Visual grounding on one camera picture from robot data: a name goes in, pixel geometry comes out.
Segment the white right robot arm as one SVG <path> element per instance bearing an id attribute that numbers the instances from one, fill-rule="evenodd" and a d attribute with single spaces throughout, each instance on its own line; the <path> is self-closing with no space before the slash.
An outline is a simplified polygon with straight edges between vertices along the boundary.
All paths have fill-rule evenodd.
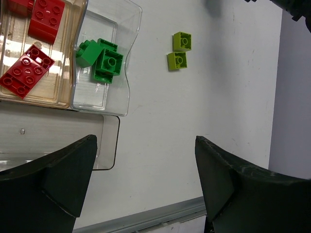
<path id="1" fill-rule="evenodd" d="M 292 20 L 305 18 L 305 24 L 311 31 L 311 0 L 271 0 L 271 2 L 292 16 Z"/>

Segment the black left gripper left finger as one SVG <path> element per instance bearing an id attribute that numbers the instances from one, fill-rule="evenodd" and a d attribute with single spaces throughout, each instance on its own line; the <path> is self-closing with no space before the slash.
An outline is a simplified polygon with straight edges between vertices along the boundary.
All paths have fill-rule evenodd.
<path id="1" fill-rule="evenodd" d="M 0 173 L 2 233 L 70 233 L 80 217 L 97 137 L 78 141 Z"/>

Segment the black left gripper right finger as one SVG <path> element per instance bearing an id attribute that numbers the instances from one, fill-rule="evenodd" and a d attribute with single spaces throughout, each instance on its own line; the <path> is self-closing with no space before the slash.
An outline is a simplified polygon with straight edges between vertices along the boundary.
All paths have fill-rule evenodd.
<path id="1" fill-rule="evenodd" d="M 310 232 L 310 180 L 262 168 L 203 136 L 195 139 L 195 158 L 215 232 Z"/>

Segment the small red lego brick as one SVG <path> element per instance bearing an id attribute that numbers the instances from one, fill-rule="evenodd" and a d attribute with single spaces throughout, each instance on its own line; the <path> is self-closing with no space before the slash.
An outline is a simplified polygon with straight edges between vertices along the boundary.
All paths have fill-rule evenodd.
<path id="1" fill-rule="evenodd" d="M 8 8 L 19 16 L 28 17 L 32 14 L 34 0 L 8 0 Z"/>

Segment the small green lego brick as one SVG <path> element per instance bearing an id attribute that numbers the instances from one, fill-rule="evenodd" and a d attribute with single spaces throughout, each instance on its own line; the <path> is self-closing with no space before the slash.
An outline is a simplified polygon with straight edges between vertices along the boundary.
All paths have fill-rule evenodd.
<path id="1" fill-rule="evenodd" d="M 103 49 L 97 59 L 95 71 L 106 74 L 119 76 L 121 73 L 123 55 L 113 50 Z"/>

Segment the long green lego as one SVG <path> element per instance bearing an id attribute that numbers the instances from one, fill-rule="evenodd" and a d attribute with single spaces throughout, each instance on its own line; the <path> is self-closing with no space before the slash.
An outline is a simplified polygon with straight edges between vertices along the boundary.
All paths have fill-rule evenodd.
<path id="1" fill-rule="evenodd" d="M 113 77 L 120 73 L 120 69 L 117 69 L 118 45 L 102 38 L 99 38 L 97 43 L 103 50 L 92 66 L 92 78 L 97 82 L 111 84 Z"/>

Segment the lime lego brick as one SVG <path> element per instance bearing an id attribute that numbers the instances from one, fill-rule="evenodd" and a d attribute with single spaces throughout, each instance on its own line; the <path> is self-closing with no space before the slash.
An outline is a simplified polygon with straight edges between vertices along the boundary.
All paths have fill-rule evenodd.
<path id="1" fill-rule="evenodd" d="M 171 52 L 167 55 L 168 70 L 179 70 L 188 67 L 186 52 Z"/>
<path id="2" fill-rule="evenodd" d="M 185 32 L 177 32 L 173 35 L 173 51 L 187 52 L 192 47 L 191 34 Z"/>

